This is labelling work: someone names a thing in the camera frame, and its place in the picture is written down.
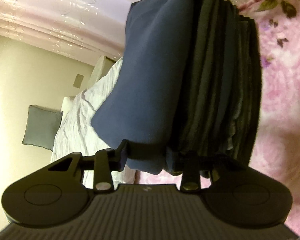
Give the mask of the navy blue garment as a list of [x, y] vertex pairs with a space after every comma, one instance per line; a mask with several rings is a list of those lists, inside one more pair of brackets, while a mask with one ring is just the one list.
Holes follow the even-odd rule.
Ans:
[[159, 174], [193, 48], [195, 0], [141, 0], [126, 20], [119, 77], [91, 125], [111, 148], [129, 141], [127, 165]]

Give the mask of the stack of folded dark clothes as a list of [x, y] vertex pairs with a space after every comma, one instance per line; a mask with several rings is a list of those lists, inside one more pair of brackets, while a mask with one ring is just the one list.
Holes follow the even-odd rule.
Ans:
[[196, 45], [187, 71], [183, 153], [218, 152], [248, 164], [260, 114], [262, 78], [257, 26], [228, 0], [196, 0]]

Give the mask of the white striped duvet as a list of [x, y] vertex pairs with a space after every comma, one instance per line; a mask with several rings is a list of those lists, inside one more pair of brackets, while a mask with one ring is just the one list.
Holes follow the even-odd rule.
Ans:
[[70, 153], [79, 152], [86, 157], [110, 148], [92, 128], [91, 119], [113, 90], [122, 61], [123, 58], [119, 58], [105, 76], [75, 96], [55, 136], [52, 163]]

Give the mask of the grey pillow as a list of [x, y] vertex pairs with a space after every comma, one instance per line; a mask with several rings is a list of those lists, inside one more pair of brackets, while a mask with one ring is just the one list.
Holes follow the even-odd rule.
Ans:
[[62, 117], [61, 111], [30, 105], [22, 144], [52, 151]]

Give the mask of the pink floral blanket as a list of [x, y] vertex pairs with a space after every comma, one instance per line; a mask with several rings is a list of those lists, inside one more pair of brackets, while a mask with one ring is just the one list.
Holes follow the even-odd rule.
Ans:
[[247, 4], [242, 14], [258, 25], [262, 103], [250, 166], [288, 187], [293, 206], [286, 225], [300, 236], [300, 0]]

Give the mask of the wall socket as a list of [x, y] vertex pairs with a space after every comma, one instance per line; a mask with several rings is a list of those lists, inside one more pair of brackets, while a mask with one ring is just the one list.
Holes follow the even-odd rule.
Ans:
[[84, 80], [84, 76], [81, 74], [77, 74], [73, 83], [73, 87], [81, 88], [83, 80]]

